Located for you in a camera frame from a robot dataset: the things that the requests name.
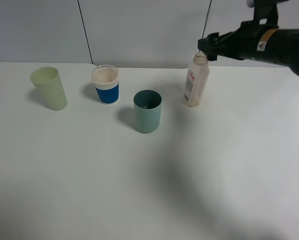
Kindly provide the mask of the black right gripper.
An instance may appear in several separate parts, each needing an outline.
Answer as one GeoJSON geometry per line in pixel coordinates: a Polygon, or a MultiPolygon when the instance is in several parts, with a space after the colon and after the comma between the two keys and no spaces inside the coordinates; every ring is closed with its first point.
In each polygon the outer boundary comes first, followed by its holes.
{"type": "Polygon", "coordinates": [[[236,60],[278,62],[278,33],[279,26],[276,22],[261,24],[255,20],[243,21],[235,31],[221,36],[218,32],[210,33],[199,39],[197,48],[205,54],[208,61],[216,61],[219,55],[236,60]]]}

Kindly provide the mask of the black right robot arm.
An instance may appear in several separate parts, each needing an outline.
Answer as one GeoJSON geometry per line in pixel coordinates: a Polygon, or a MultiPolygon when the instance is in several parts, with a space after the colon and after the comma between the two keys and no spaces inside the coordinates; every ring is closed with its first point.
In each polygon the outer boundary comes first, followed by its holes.
{"type": "Polygon", "coordinates": [[[215,32],[199,39],[197,46],[209,61],[216,61],[218,56],[252,60],[289,67],[299,76],[299,29],[244,21],[235,31],[224,35],[215,32]]]}

